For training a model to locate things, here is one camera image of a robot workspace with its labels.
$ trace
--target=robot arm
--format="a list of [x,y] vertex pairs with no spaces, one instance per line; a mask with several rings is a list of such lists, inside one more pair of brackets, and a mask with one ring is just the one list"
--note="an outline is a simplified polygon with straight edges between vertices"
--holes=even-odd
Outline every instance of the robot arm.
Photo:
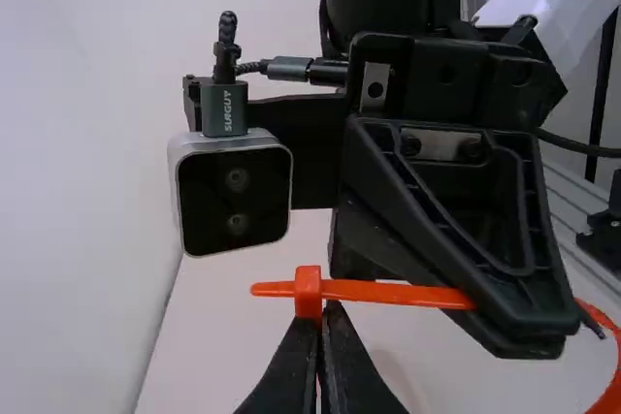
[[619,0],[489,0],[473,20],[477,28],[509,28],[524,16],[536,18],[534,31],[566,80],[618,6]]

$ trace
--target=red cable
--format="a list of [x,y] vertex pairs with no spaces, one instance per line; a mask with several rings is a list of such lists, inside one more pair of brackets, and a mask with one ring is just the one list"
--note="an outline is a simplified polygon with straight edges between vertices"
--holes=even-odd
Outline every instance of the red cable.
[[617,369],[614,372],[612,381],[606,388],[604,394],[598,401],[591,406],[586,414],[621,414],[621,329],[617,327],[610,318],[594,305],[577,300],[584,307],[591,317],[598,324],[612,331],[617,342]]

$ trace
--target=camera lens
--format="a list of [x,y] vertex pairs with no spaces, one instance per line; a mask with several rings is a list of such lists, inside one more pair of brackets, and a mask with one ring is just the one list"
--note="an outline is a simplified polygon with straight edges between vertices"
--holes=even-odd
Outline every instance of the camera lens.
[[225,182],[234,193],[243,193],[250,184],[250,175],[245,169],[233,169],[226,174]]
[[244,213],[236,213],[231,215],[229,219],[226,221],[226,227],[231,235],[235,235],[236,237],[240,237],[247,230],[250,224],[250,219]]

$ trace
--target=white table surface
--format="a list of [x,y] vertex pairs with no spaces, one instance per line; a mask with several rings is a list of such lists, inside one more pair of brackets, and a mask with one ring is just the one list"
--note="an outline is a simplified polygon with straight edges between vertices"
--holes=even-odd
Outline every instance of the white table surface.
[[[256,281],[327,276],[328,211],[299,211],[280,243],[185,258],[138,414],[232,412],[268,365],[292,317],[291,300],[253,298]],[[569,259],[575,294],[621,322],[618,302]],[[438,310],[345,305],[384,380],[412,413],[582,413],[616,368],[614,340],[582,329],[553,362],[495,359]]]

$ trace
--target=camera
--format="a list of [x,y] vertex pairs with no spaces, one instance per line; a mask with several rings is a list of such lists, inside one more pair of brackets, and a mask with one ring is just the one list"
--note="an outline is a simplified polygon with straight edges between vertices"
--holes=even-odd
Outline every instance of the camera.
[[174,211],[186,254],[207,256],[275,242],[287,232],[292,155],[270,132],[168,145]]

